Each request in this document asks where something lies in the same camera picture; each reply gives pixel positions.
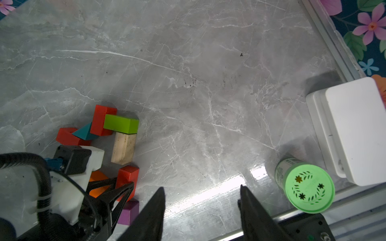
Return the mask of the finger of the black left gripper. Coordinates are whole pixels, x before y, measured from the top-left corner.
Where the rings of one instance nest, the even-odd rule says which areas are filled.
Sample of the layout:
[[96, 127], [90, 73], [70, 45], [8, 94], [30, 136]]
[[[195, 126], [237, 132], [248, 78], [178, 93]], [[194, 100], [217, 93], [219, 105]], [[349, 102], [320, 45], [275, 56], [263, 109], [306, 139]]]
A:
[[99, 212], [101, 221], [91, 233], [91, 238], [109, 238], [113, 234], [123, 207], [133, 189], [134, 183], [129, 182], [118, 189], [107, 189], [97, 198], [92, 198], [92, 203]]
[[92, 191], [97, 188], [102, 188], [102, 187], [108, 187], [108, 190], [113, 190], [116, 187], [116, 181], [117, 177], [115, 178], [108, 178], [105, 180], [99, 180], [99, 181], [92, 181], [88, 183], [87, 186], [87, 191]]

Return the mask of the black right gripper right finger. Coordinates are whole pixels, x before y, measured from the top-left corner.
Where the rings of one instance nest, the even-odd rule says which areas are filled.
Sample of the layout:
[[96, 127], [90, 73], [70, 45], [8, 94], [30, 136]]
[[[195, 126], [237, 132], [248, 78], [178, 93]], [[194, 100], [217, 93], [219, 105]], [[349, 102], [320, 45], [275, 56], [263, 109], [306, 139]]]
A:
[[248, 187], [240, 186], [238, 207], [245, 241], [291, 241]]

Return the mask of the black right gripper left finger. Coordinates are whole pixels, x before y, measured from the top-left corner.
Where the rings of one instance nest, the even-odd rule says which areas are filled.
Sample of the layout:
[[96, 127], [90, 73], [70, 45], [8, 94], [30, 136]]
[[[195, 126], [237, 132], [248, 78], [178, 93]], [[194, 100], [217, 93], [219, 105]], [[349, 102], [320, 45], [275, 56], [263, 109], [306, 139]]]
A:
[[165, 213], [165, 191], [158, 188], [135, 221], [118, 241], [160, 241], [162, 239]]

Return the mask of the red block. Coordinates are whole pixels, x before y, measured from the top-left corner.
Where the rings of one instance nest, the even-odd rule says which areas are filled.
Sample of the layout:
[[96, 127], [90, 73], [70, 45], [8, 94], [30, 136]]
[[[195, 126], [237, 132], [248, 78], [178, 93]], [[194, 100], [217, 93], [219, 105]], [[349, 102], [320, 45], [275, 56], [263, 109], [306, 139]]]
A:
[[109, 136], [113, 133], [112, 130], [104, 128], [105, 117], [107, 114], [116, 115], [117, 109], [102, 105], [96, 105], [91, 123], [90, 133], [97, 136]]
[[67, 146], [90, 146], [91, 145], [91, 140], [86, 141], [73, 135], [75, 131], [77, 131], [76, 128], [60, 128], [56, 136], [56, 141], [62, 145], [67, 145]]
[[128, 202], [134, 197], [135, 191], [136, 191], [136, 185], [138, 181], [138, 176], [139, 176], [139, 168], [131, 165], [127, 165], [123, 168], [120, 168], [118, 170], [118, 177], [117, 177], [117, 182], [116, 182], [116, 189], [119, 187], [129, 183], [133, 182], [134, 183], [134, 189], [131, 193], [131, 195], [128, 198]]

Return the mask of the purple cube block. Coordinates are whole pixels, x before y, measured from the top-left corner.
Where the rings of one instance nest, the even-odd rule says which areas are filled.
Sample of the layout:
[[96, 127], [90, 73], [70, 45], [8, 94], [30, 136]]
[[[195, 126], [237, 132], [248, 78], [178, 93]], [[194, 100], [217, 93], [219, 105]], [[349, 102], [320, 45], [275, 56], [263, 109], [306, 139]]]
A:
[[126, 202], [118, 219], [118, 224], [130, 226], [139, 215], [140, 202], [137, 200], [130, 200]]

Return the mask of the natural wood block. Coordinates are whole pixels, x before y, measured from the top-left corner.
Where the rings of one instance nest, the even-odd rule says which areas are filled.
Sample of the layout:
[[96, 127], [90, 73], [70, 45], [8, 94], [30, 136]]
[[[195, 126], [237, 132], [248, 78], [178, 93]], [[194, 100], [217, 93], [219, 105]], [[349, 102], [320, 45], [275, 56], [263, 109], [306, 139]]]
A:
[[111, 162], [127, 165], [133, 160], [137, 134], [116, 132]]

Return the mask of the teal triangle block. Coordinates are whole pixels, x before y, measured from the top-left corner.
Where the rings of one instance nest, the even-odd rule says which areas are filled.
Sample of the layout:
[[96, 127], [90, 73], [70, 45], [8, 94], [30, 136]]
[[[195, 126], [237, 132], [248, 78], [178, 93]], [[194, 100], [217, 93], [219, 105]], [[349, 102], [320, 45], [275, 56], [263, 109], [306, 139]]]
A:
[[92, 141], [97, 139], [99, 136], [92, 134], [91, 131], [92, 122], [73, 132], [72, 134], [82, 140]]

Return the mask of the green block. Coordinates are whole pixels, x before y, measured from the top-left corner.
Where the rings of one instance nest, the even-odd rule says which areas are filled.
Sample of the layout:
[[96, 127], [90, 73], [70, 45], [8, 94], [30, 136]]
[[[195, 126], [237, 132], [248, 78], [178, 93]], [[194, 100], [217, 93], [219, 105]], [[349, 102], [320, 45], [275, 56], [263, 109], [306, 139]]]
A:
[[104, 128], [124, 134], [138, 133], [139, 120], [134, 118], [126, 118], [119, 115], [105, 115]]

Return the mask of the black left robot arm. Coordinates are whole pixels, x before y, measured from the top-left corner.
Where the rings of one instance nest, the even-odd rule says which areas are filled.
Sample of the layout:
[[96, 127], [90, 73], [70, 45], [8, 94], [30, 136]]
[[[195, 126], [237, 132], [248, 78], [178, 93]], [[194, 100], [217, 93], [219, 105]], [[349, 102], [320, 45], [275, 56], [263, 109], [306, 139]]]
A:
[[113, 233], [120, 214], [134, 190], [129, 182], [116, 187], [117, 180], [90, 181], [100, 169], [104, 151], [92, 146], [57, 148], [53, 158], [33, 153], [1, 154], [1, 168], [30, 167], [38, 194], [35, 199], [38, 223], [17, 236], [7, 220], [1, 220], [6, 240], [15, 241], [105, 241]]

